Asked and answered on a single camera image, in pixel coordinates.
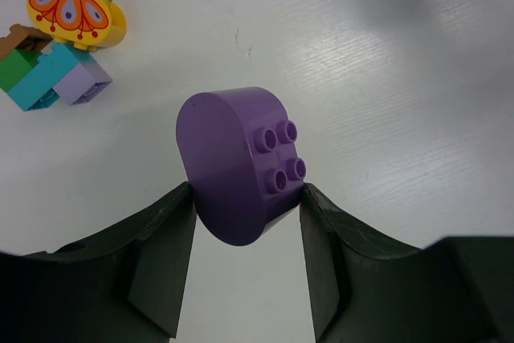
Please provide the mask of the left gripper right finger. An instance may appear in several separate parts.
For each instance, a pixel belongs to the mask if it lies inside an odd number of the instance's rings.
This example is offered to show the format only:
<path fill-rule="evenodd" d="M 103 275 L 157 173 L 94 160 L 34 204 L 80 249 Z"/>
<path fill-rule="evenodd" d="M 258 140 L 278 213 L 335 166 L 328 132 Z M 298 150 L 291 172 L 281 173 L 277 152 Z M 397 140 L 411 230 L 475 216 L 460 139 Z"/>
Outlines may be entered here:
<path fill-rule="evenodd" d="M 451 236 L 412 247 L 309 183 L 300 229 L 316 341 L 512 341 L 512 237 Z"/>

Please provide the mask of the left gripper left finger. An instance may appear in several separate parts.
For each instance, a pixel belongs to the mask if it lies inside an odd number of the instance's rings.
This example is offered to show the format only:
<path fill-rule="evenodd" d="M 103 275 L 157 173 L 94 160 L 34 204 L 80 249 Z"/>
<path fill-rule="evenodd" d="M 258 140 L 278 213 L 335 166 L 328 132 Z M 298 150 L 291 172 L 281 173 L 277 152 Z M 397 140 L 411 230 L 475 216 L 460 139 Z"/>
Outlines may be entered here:
<path fill-rule="evenodd" d="M 1 255 L 4 342 L 167 342 L 196 225 L 191 186 L 48 253 Z"/>

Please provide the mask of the purple arch lego brick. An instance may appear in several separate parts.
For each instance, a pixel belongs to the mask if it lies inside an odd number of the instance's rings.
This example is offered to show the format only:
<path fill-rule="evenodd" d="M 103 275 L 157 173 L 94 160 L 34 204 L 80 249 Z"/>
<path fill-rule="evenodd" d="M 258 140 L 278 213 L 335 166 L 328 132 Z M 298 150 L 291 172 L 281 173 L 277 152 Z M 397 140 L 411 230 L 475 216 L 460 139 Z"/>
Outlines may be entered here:
<path fill-rule="evenodd" d="M 205 227 L 246 246 L 294 209 L 306 177 L 298 130 L 263 88 L 201 92 L 181 107 L 176 141 Z"/>

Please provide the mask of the small green lego brick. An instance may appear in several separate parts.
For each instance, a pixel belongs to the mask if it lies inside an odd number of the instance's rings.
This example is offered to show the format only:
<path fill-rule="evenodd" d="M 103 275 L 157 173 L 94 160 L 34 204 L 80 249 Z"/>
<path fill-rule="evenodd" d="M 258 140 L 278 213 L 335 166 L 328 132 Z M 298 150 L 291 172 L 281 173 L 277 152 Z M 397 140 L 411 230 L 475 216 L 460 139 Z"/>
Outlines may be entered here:
<path fill-rule="evenodd" d="M 14 49 L 0 63 L 0 84 L 4 92 L 11 90 L 38 64 L 40 51 Z"/>

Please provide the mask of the dark brown lego brick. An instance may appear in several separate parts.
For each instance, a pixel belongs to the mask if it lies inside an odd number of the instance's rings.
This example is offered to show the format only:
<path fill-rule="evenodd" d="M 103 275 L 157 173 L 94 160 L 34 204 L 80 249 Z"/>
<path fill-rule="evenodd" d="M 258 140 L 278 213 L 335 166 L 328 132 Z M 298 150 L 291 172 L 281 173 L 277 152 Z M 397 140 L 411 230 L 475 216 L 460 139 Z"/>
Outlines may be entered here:
<path fill-rule="evenodd" d="M 40 52 L 52 40 L 37 28 L 14 24 L 9 34 L 0 38 L 0 59 L 4 60 L 14 49 Z"/>

